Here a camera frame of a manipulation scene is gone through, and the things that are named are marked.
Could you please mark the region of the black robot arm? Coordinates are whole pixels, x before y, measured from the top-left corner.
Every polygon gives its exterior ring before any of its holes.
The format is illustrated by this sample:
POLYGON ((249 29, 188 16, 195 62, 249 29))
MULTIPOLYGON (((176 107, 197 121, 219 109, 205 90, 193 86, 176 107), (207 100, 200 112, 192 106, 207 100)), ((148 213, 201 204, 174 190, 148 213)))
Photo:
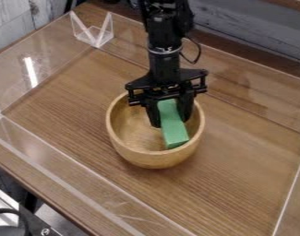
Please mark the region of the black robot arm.
POLYGON ((162 126, 158 102, 174 99, 181 120, 192 116, 195 98, 208 90, 205 69, 181 68, 183 39, 197 46, 197 58, 188 62, 195 64, 201 56, 201 46, 189 37, 195 27, 195 14, 188 0, 138 0, 144 27, 148 32, 148 52, 150 69, 145 76, 125 85, 129 92, 129 104, 146 108, 150 124, 162 126))

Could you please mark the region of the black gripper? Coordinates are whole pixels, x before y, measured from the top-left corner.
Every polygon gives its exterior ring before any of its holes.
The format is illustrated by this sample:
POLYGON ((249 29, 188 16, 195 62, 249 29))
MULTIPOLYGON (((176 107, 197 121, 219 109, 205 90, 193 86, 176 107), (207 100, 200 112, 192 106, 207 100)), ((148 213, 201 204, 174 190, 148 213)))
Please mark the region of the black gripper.
POLYGON ((183 68, 183 47, 170 51, 149 49, 149 72, 125 85, 129 94, 129 105, 146 107, 150 125, 161 127, 161 116, 157 102, 176 99, 183 121, 191 118, 195 97, 208 91, 205 69, 183 68))

